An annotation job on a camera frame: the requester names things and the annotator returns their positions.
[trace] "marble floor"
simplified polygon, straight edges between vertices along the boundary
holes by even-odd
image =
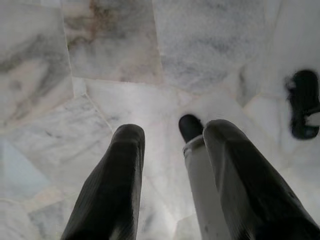
[[[319,0],[1,0],[4,240],[57,240],[117,127],[146,135],[137,240],[201,239],[181,115],[236,124],[320,225],[320,136],[284,81],[320,73]]]

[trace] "black shoe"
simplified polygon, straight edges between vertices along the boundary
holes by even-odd
[[[308,125],[306,117],[320,106],[317,74],[311,70],[298,71],[286,84],[286,88],[292,109],[292,135],[300,140],[316,137],[319,127]]]
[[[194,115],[187,114],[179,120],[179,130],[186,143],[202,135],[203,129],[201,121]]]

